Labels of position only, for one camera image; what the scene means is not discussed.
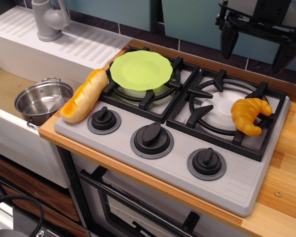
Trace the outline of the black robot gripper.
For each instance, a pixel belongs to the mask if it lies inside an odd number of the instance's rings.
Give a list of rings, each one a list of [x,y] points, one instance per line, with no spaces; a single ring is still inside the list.
[[[266,26],[296,30],[296,8],[290,0],[221,0],[216,25],[225,20],[226,11],[243,15]],[[238,28],[226,20],[222,26],[221,53],[229,59],[239,37]],[[272,74],[280,74],[296,57],[296,37],[279,43],[272,63]]]

